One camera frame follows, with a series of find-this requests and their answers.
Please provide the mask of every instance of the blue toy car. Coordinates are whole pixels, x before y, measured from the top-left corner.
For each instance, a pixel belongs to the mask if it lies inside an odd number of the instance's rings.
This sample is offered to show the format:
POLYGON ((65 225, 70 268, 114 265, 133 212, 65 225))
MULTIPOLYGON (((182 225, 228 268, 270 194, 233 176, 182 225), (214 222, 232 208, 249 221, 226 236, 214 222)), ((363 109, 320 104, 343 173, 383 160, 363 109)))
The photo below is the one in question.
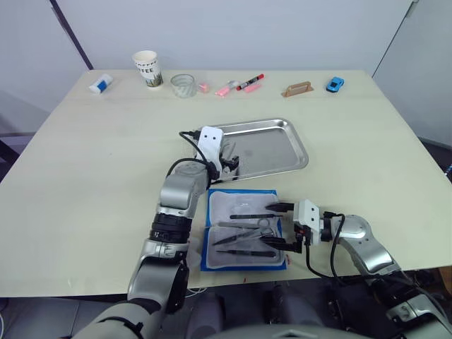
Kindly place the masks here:
POLYGON ((339 91, 339 88, 341 88, 343 84, 344 84, 344 79, 338 78, 337 76, 335 76, 334 78, 331 79, 331 81, 326 86, 326 90, 328 92, 336 93, 339 91))

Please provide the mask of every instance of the stainless steel tray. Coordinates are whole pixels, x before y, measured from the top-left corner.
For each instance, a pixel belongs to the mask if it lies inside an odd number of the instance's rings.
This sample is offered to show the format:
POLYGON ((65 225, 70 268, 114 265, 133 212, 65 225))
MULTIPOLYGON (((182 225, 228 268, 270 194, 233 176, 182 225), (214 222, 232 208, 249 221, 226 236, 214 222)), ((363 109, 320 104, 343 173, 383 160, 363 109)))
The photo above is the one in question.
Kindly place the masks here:
POLYGON ((217 125, 225 133, 223 143, 235 143, 233 155, 239 156, 235 175, 220 181, 240 180, 299 170, 309 158, 294 126, 285 119, 267 119, 217 125))

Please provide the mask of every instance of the eraser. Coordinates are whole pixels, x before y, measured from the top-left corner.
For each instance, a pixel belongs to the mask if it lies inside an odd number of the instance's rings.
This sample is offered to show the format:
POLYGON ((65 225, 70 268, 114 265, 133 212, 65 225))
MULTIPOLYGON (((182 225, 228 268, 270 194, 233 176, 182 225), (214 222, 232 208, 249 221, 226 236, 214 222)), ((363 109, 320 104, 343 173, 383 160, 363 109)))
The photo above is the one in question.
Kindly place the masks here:
POLYGON ((247 92, 247 93, 250 93, 250 92, 252 92, 254 90, 257 90, 259 87, 261 87, 261 84, 260 83, 255 83, 253 85, 245 87, 243 90, 245 92, 247 92))

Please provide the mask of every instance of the marker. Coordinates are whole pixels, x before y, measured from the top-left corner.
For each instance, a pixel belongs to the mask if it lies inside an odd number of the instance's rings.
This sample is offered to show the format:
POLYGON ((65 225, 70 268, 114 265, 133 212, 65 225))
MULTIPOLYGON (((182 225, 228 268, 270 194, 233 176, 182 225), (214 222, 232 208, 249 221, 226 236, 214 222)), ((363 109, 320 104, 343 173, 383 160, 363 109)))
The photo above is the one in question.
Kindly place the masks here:
POLYGON ((237 90, 243 90, 245 87, 251 85, 252 83, 255 83, 257 80, 262 79, 263 74, 259 74, 258 76, 255 76, 254 78, 248 80, 245 83, 242 83, 240 86, 237 86, 237 90))

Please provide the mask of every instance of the black cable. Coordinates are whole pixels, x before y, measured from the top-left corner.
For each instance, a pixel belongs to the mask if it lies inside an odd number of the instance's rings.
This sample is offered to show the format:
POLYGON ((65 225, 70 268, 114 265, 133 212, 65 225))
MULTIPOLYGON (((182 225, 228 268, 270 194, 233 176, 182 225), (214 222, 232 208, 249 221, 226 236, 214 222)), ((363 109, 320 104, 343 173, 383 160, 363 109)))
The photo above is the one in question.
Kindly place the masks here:
POLYGON ((183 157, 182 159, 179 159, 179 160, 175 161, 175 162, 171 165, 171 167, 170 167, 169 170, 168 170, 167 177, 172 173, 172 171, 174 170, 174 168, 175 168, 178 164, 180 164, 181 162, 188 162, 188 161, 190 161, 190 162, 198 162, 198 163, 200 163, 200 164, 206 165, 206 163, 205 163, 204 161, 202 161, 202 160, 195 159, 195 158, 193 158, 193 157, 183 157))
POLYGON ((331 272, 333 274, 333 277, 339 283, 339 285, 343 286, 343 285, 345 285, 345 283, 338 277, 338 274, 336 273, 336 269, 334 267, 334 253, 335 253, 336 247, 339 242, 340 231, 342 231, 342 226, 344 225, 344 222, 345 222, 345 215, 343 215, 341 213, 341 214, 337 214, 337 216, 340 216, 341 219, 340 219, 340 224, 339 224, 338 230, 336 231, 336 236, 334 236, 333 246, 331 247, 330 266, 331 266, 331 272))
POLYGON ((192 145, 192 146, 195 148, 195 150, 198 151, 199 155, 201 156, 201 158, 203 158, 204 162, 205 162, 206 164, 208 164, 208 161, 207 161, 207 159, 206 159, 204 153, 199 149, 198 145, 196 145, 192 140, 190 140, 190 139, 187 137, 187 136, 190 135, 190 132, 184 132, 184 131, 182 131, 182 132, 179 132, 179 135, 180 135, 183 139, 185 139, 186 141, 188 141, 188 142, 190 143, 190 145, 192 145))
POLYGON ((204 166, 206 166, 206 171, 207 171, 207 187, 206 187, 206 189, 209 189, 210 188, 210 184, 211 184, 211 182, 212 182, 212 177, 211 177, 211 175, 210 175, 210 170, 209 170, 209 164, 208 164, 208 161, 207 161, 207 159, 206 159, 206 157, 205 157, 205 155, 204 155, 204 153, 199 149, 199 147, 192 141, 192 140, 190 140, 186 135, 194 135, 194 133, 193 132, 185 132, 185 131, 182 131, 182 132, 179 132, 179 135, 185 140, 185 141, 187 141, 188 143, 190 143, 190 145, 192 145, 195 149, 196 149, 196 151, 198 151, 198 153, 199 153, 199 155, 203 158, 202 160, 199 160, 199 159, 196 159, 196 158, 192 158, 192 157, 184 157, 184 158, 182 158, 182 159, 179 159, 179 160, 177 160, 176 162, 174 162, 172 165, 171 165, 171 167, 169 168, 169 170, 168 170, 168 172, 167 172, 167 177, 169 176, 169 175, 171 175, 171 173, 172 173, 172 171, 174 170, 174 168, 178 165, 178 164, 180 164, 181 162, 188 162, 188 161, 191 161, 191 162, 198 162, 198 163, 200 163, 200 164, 202 164, 202 165, 204 165, 204 166))
POLYGON ((306 267, 308 268, 308 270, 310 270, 313 274, 315 274, 315 275, 317 275, 317 276, 319 276, 320 278, 331 278, 331 277, 328 277, 327 275, 324 275, 324 274, 322 274, 322 273, 320 273, 320 272, 317 272, 316 270, 314 270, 312 267, 311 267, 311 262, 310 262, 310 260, 309 260, 309 244, 308 244, 308 241, 311 241, 310 239, 307 239, 305 242, 304 242, 304 246, 306 247, 306 267))
POLYGON ((179 132, 179 135, 185 140, 187 141, 190 145, 192 145, 194 147, 194 149, 199 153, 199 155, 201 156, 201 158, 203 158, 203 164, 206 166, 206 171, 207 171, 207 187, 206 189, 210 188, 210 184, 212 183, 212 176, 210 175, 210 166, 209 163, 207 161, 206 156, 204 155, 203 151, 198 147, 198 145, 196 145, 192 140, 190 140, 187 136, 194 136, 195 132, 187 132, 187 131, 181 131, 179 132))

